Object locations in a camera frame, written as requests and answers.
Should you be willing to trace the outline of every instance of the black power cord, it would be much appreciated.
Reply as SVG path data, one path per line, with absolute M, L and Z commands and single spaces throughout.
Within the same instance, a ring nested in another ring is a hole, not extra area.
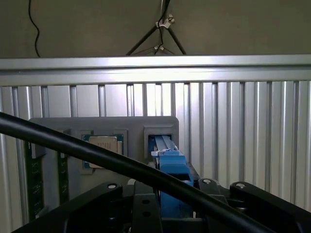
M 156 55 L 156 53 L 159 51 L 160 47 L 164 44 L 164 42 L 163 42 L 163 34 L 162 34 L 162 30 L 161 30 L 161 28 L 160 28 L 160 22 L 162 22 L 162 19 L 163 19 L 163 17 L 164 17 L 165 14 L 166 14 L 167 9 L 169 8 L 170 1 L 171 1 L 171 0 L 168 0 L 168 1 L 167 1 L 166 6 L 165 6 L 165 10 L 164 10 L 163 14 L 161 15 L 161 18 L 160 18 L 160 19 L 158 20 L 158 22 L 157 22 L 157 27 L 159 28 L 159 31 L 160 31 L 161 44 L 156 48 L 155 55 Z
M 35 24 L 35 22 L 33 21 L 33 18 L 31 17 L 31 0 L 29 0 L 29 2 L 28 2 L 28 16 L 29 16 L 30 21 L 34 25 L 34 27 L 37 29 L 37 36 L 35 38 L 35 52 L 36 52 L 37 56 L 40 57 L 40 54 L 39 54 L 38 48 L 37 48 L 37 43 L 38 43 L 38 39 L 40 36 L 40 30 L 37 27 L 37 25 Z
M 177 178 L 136 160 L 100 148 L 64 133 L 0 113 L 0 133 L 35 143 L 72 157 L 105 167 L 163 191 L 238 232 L 273 232 L 225 203 L 189 186 Z

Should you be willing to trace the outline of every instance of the blue plastic part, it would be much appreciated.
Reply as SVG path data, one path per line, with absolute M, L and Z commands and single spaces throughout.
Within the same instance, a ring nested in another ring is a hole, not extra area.
M 159 158 L 159 169 L 193 186 L 193 176 L 185 156 L 168 136 L 155 136 L 157 151 L 152 153 Z M 192 208 L 184 202 L 161 192 L 161 217 L 192 217 Z

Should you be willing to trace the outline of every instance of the bolt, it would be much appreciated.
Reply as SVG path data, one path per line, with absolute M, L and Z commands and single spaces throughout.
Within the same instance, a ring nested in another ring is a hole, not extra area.
M 115 188 L 115 187 L 117 187 L 115 184 L 110 184 L 110 185 L 108 185 L 108 188 Z
M 211 181 L 210 180 L 203 180 L 203 182 L 209 184 Z
M 239 187 L 239 188 L 245 188 L 245 185 L 242 184 L 242 183 L 237 183 L 236 186 Z

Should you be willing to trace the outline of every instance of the tripod legs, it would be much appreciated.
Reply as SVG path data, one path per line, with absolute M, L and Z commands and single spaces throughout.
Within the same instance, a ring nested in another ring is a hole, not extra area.
M 138 41 L 138 42 L 131 48 L 131 50 L 129 50 L 129 51 L 127 52 L 126 55 L 131 55 L 131 54 L 132 54 L 142 43 L 144 43 L 145 40 L 148 39 L 148 37 L 151 36 L 152 33 L 154 33 L 156 30 L 157 30 L 157 27 L 156 27 L 156 25 L 155 25 L 154 27 L 152 27 L 152 28 L 146 33 L 146 35 L 144 35 L 144 36 L 142 37 L 142 39 L 140 39 L 140 41 Z
M 183 55 L 186 54 L 186 51 L 184 50 L 183 46 L 181 45 L 181 43 L 179 42 L 177 36 L 175 35 L 175 33 L 173 32 L 172 28 L 168 28 L 167 29 L 169 31 L 169 34 L 171 35 L 171 37 L 173 38 L 174 42 L 176 43 L 176 45 L 178 46 L 179 50 L 182 52 Z

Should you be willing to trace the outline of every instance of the black cable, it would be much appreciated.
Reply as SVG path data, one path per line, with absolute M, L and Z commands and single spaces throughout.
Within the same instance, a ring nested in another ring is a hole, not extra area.
M 35 52 L 36 52 L 37 56 L 40 57 L 40 54 L 39 54 L 38 48 L 37 48 L 37 42 L 38 42 L 38 39 L 40 36 L 40 30 L 37 27 L 37 25 L 35 24 L 35 22 L 33 21 L 33 18 L 31 17 L 31 0 L 29 0 L 29 2 L 28 2 L 28 16 L 29 16 L 30 21 L 34 25 L 34 27 L 37 29 L 37 36 L 35 38 Z
M 0 133 L 105 167 L 159 189 L 238 232 L 273 232 L 199 189 L 143 163 L 21 118 L 0 113 Z
M 159 51 L 160 47 L 164 44 L 164 42 L 163 42 L 163 34 L 162 34 L 161 27 L 160 27 L 160 22 L 162 22 L 162 19 L 163 19 L 163 17 L 164 17 L 165 14 L 166 14 L 167 9 L 169 8 L 170 1 L 171 1 L 171 0 L 168 0 L 168 1 L 167 1 L 166 6 L 165 6 L 165 10 L 164 10 L 163 14 L 161 15 L 161 18 L 160 18 L 160 19 L 158 20 L 158 22 L 157 22 L 157 27 L 159 28 L 159 31 L 160 31 L 161 44 L 157 47 L 157 49 L 156 49 L 156 51 L 155 51 L 155 55 L 156 55 L 156 53 Z

